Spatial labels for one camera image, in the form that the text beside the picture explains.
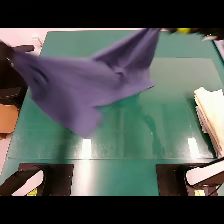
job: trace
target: glossy green surface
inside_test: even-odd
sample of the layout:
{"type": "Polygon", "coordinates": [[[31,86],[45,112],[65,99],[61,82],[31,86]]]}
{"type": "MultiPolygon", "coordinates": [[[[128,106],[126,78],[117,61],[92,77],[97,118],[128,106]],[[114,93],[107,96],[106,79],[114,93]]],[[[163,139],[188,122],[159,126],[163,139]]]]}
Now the glossy green surface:
{"type": "MultiPolygon", "coordinates": [[[[42,56],[90,56],[131,32],[51,32],[42,56]]],[[[101,108],[104,120],[88,153],[82,139],[43,114],[28,93],[2,178],[21,161],[65,162],[75,164],[73,195],[158,195],[156,163],[213,158],[193,99],[201,86],[223,87],[222,61],[213,43],[196,35],[161,33],[150,69],[154,88],[101,108]]]]}

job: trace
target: blue cloth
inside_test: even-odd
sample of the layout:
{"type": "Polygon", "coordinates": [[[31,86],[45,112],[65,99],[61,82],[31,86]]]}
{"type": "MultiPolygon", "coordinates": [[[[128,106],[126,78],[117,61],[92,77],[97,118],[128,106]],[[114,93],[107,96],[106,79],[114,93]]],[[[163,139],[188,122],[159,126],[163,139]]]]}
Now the blue cloth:
{"type": "Polygon", "coordinates": [[[147,28],[86,59],[38,57],[15,51],[14,68],[32,99],[53,120],[88,137],[101,120],[98,106],[153,86],[149,66],[160,29],[147,28]]]}

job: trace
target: folded cloth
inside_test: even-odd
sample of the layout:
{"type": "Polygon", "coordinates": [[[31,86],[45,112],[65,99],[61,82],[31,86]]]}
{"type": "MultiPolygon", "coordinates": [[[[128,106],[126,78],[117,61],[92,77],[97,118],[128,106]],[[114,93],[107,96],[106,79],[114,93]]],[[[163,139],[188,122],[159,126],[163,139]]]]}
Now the folded cloth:
{"type": "Polygon", "coordinates": [[[15,51],[11,60],[36,104],[65,128],[88,137],[101,120],[97,106],[153,86],[149,66],[159,31],[142,29],[86,59],[38,57],[15,51]]]}
{"type": "Polygon", "coordinates": [[[208,133],[217,157],[224,156],[224,96],[222,90],[209,92],[203,87],[195,92],[196,111],[202,131],[208,133]]]}

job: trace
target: green table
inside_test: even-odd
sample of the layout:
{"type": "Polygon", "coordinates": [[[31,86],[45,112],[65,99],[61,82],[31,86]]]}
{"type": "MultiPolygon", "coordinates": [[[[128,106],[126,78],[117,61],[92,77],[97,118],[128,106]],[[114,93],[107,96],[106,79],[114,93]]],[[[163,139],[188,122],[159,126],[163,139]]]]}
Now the green table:
{"type": "MultiPolygon", "coordinates": [[[[41,55],[88,57],[132,32],[50,32],[41,55]]],[[[161,33],[150,69],[156,86],[101,108],[91,143],[47,117],[28,91],[0,182],[21,162],[74,163],[72,195],[158,195],[155,164],[211,161],[193,91],[223,87],[215,46],[197,35],[161,33]]]]}

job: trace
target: black cable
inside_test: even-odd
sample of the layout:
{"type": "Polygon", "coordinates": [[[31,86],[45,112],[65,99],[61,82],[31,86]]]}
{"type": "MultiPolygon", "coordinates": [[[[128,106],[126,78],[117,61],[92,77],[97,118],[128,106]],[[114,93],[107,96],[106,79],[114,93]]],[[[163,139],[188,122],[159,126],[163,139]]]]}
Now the black cable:
{"type": "Polygon", "coordinates": [[[222,184],[220,184],[212,193],[210,193],[208,196],[213,195],[216,191],[218,191],[218,189],[222,186],[222,184]]]}

